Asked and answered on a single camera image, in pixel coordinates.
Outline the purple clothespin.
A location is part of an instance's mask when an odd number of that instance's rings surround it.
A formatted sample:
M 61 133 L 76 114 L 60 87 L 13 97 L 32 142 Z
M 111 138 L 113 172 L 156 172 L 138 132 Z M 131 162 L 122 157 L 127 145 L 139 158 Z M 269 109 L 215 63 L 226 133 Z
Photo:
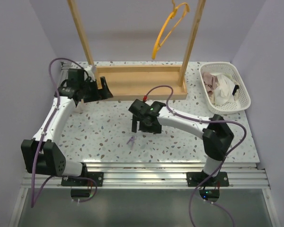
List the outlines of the purple clothespin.
M 130 146 L 130 149 L 133 149 L 134 143 L 135 143 L 135 136 L 131 136 L 126 144 Z

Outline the orange plastic hanger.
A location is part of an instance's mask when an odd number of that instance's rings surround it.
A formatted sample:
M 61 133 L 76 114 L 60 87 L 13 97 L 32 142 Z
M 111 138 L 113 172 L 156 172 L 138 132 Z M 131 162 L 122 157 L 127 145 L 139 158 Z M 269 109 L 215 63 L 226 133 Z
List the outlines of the orange plastic hanger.
M 164 45 L 166 40 L 173 33 L 175 28 L 180 24 L 184 17 L 190 12 L 190 6 L 187 2 L 176 4 L 174 0 L 172 2 L 172 11 L 168 15 L 164 24 L 162 25 L 159 34 L 154 42 L 151 58 L 156 59 L 157 53 Z

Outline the white underwear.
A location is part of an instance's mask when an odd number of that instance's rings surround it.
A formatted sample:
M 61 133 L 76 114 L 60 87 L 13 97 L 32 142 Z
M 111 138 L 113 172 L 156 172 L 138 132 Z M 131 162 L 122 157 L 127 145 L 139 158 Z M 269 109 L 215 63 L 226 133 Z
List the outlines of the white underwear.
M 218 87 L 213 91 L 216 105 L 224 105 L 226 103 L 234 103 L 234 95 L 232 94 L 236 83 L 224 74 L 217 75 Z

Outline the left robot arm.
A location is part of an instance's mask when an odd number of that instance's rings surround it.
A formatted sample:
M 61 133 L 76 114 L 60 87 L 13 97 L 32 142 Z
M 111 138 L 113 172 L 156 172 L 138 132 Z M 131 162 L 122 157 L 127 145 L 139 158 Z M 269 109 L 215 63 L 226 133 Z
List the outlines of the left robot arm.
M 105 77 L 98 89 L 94 72 L 95 66 L 70 69 L 68 78 L 56 89 L 52 107 L 37 133 L 30 140 L 23 140 L 21 151 L 26 170 L 36 174 L 56 177 L 72 177 L 77 185 L 89 180 L 86 164 L 66 159 L 59 148 L 59 141 L 65 124 L 80 102 L 89 103 L 112 98 Z

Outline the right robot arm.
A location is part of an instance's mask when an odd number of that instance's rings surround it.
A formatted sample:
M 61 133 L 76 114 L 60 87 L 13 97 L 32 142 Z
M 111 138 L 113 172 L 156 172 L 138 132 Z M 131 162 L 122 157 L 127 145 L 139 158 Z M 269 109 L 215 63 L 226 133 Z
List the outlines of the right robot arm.
M 147 132 L 159 134 L 163 126 L 173 127 L 200 138 L 203 141 L 204 151 L 207 155 L 205 165 L 200 172 L 186 174 L 189 187 L 228 187 L 230 185 L 226 172 L 220 171 L 220 165 L 234 134 L 224 122 L 224 119 L 215 114 L 205 120 L 192 120 L 191 114 L 170 111 L 166 104 L 154 101 L 151 105 L 136 99 L 129 107 L 133 115 L 132 132 Z

